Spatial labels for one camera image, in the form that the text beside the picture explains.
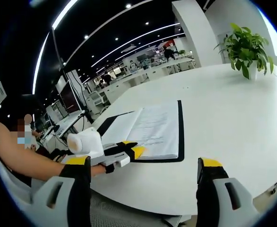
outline person in background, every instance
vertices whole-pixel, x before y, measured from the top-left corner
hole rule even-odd
[[[151,67],[158,66],[158,63],[154,60],[154,58],[151,58]]]
[[[141,66],[144,70],[146,70],[148,68],[148,65],[147,65],[147,62],[146,62],[146,59],[142,60],[141,61]]]
[[[174,51],[168,49],[166,46],[164,46],[163,49],[164,49],[164,56],[167,60],[169,60],[169,58],[173,58],[175,60]]]
[[[137,64],[135,62],[133,62],[132,60],[130,60],[130,71],[134,72],[137,70]]]
[[[111,76],[109,75],[108,72],[105,73],[105,75],[101,76],[101,78],[108,84],[110,85],[110,82],[112,80]]]

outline computer monitor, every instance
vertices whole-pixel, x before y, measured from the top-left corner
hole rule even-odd
[[[71,90],[70,82],[68,81],[64,88],[61,91],[61,97],[69,113],[73,113],[77,110],[80,110],[80,107],[77,104],[77,101],[74,97],[74,94]]]

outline white wall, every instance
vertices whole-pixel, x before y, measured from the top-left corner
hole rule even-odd
[[[155,47],[156,47],[155,45],[154,45],[154,46],[147,47],[147,48],[145,48],[145,49],[143,49],[143,50],[141,50],[141,51],[139,51],[139,52],[137,52],[137,53],[134,53],[134,54],[132,54],[132,55],[126,57],[125,59],[123,59],[124,65],[126,65],[128,68],[130,68],[130,61],[131,61],[131,60],[134,61],[136,64],[138,64],[139,62],[138,62],[138,60],[137,60],[137,57],[140,56],[140,55],[143,55],[144,53],[147,54],[147,51],[148,51],[149,49],[152,49],[152,48],[155,48]]]
[[[269,46],[265,46],[267,55],[271,56],[274,64],[277,65],[277,56],[275,56],[272,40],[270,38],[267,26],[256,8],[248,0],[216,0],[205,12],[216,38],[220,34],[232,31],[230,23],[236,23],[238,26],[246,26],[252,33],[258,33],[268,39]]]
[[[189,51],[191,50],[186,37],[176,38],[174,39],[174,43],[177,51],[185,50],[186,53],[189,53]]]
[[[217,40],[211,25],[196,0],[174,1],[172,10],[186,34],[196,66],[222,64],[219,50],[213,50],[217,46]]]

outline open book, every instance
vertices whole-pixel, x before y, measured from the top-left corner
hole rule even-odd
[[[178,158],[178,111],[175,101],[120,115],[102,136],[102,144],[135,141],[147,148],[139,159]]]

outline desk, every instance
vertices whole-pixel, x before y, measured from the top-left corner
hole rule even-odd
[[[197,214],[197,159],[214,158],[256,197],[277,182],[277,77],[249,81],[229,64],[176,73],[127,90],[93,124],[181,100],[185,159],[130,163],[92,179],[91,188],[124,204],[167,215]]]
[[[84,111],[75,111],[69,116],[65,117],[57,124],[60,126],[57,132],[55,133],[58,138],[63,137],[63,135],[68,131],[81,117],[83,117]]]
[[[105,87],[100,90],[100,92],[105,92],[109,102],[114,103],[126,90],[136,85],[140,85],[146,78],[149,77],[150,80],[156,80],[164,76],[169,75],[167,67],[185,63],[188,61],[193,61],[192,59],[185,58],[174,61],[169,61],[165,64],[161,64],[156,67],[152,67],[146,70],[139,70],[135,73],[130,73],[124,75],[121,78],[117,78],[112,81],[110,86]]]

